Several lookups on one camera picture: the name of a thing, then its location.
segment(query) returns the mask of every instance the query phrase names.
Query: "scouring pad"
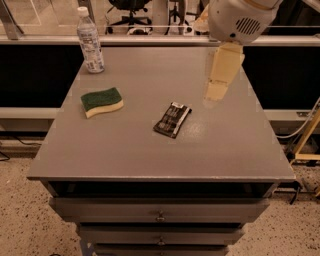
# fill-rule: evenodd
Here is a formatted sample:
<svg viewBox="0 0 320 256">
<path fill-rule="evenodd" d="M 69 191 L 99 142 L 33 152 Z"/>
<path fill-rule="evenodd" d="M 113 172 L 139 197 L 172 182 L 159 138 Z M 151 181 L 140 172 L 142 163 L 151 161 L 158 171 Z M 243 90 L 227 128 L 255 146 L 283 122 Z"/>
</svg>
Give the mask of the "scouring pad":
<svg viewBox="0 0 320 256">
<path fill-rule="evenodd" d="M 81 96 L 81 101 L 87 118 L 100 113 L 112 112 L 123 107 L 122 97 L 115 87 L 84 94 Z"/>
</svg>

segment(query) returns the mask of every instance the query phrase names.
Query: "office chair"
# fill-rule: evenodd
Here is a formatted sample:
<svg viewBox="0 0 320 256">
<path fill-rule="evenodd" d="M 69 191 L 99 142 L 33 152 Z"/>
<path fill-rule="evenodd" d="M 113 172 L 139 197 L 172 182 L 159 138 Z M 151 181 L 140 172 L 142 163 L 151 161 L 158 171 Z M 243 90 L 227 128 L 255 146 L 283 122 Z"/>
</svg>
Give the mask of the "office chair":
<svg viewBox="0 0 320 256">
<path fill-rule="evenodd" d="M 111 25 L 108 25 L 105 31 L 105 34 L 113 33 L 113 26 L 117 25 L 123 25 L 128 24 L 128 30 L 132 28 L 135 24 L 139 25 L 150 25 L 152 23 L 151 19 L 148 17 L 134 17 L 136 11 L 139 11 L 143 9 L 145 12 L 148 11 L 147 8 L 144 6 L 150 2 L 150 0 L 109 0 L 109 2 L 112 4 L 112 8 L 107 12 L 109 13 L 114 7 L 116 7 L 118 10 L 128 10 L 129 16 L 122 16 L 122 20 L 115 22 Z"/>
<path fill-rule="evenodd" d="M 170 2 L 174 2 L 173 10 L 169 12 L 169 23 L 168 29 L 165 35 L 168 35 L 171 25 L 171 19 L 173 18 L 173 22 L 177 22 L 177 18 L 180 19 L 179 26 L 182 26 L 184 23 L 189 26 L 188 21 L 185 19 L 186 17 L 186 0 L 170 0 Z M 183 33 L 183 28 L 179 27 L 179 34 Z"/>
</svg>

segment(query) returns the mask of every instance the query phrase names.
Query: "terrazzo floor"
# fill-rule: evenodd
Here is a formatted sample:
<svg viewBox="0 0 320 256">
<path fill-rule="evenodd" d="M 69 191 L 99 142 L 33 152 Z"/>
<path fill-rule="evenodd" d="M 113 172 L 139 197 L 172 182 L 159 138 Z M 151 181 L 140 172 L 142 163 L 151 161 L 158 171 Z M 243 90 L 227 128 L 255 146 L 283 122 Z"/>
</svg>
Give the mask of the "terrazzo floor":
<svg viewBox="0 0 320 256">
<path fill-rule="evenodd" d="M 40 182 L 26 179 L 36 150 L 24 154 L 17 149 L 6 151 L 12 158 L 0 162 L 0 256 L 80 256 L 76 226 L 50 208 L 50 195 Z M 319 166 L 294 165 L 294 170 L 308 190 L 320 184 Z M 245 225 L 245 235 L 230 246 L 228 256 L 320 255 L 320 200 L 301 193 L 290 205 L 292 197 L 275 193 L 269 208 Z"/>
</svg>

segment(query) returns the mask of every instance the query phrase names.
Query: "white robot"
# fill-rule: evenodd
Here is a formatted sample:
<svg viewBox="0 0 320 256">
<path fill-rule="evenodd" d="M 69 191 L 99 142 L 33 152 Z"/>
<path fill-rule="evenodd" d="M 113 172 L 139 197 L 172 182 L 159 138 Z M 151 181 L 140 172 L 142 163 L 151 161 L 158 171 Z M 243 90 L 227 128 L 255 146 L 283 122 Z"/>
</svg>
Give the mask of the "white robot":
<svg viewBox="0 0 320 256">
<path fill-rule="evenodd" d="M 206 99 L 223 99 L 244 60 L 243 45 L 261 35 L 276 17 L 281 2 L 282 0 L 210 1 L 202 17 L 208 20 L 210 38 L 221 41 L 221 46 L 214 54 Z"/>
</svg>

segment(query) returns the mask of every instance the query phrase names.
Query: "drawer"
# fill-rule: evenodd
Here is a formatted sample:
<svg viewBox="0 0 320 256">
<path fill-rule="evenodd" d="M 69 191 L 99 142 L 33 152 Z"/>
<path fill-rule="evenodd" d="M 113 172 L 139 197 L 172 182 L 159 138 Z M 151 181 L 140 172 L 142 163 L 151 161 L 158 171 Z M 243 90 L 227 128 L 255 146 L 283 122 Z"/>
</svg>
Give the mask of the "drawer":
<svg viewBox="0 0 320 256">
<path fill-rule="evenodd" d="M 85 222 L 253 222 L 268 199 L 52 198 L 65 220 Z"/>
<path fill-rule="evenodd" d="M 93 244 L 230 245 L 243 235 L 241 229 L 203 226 L 80 226 L 79 236 Z"/>
<path fill-rule="evenodd" d="M 94 245 L 98 256 L 224 256 L 228 247 Z"/>
</svg>

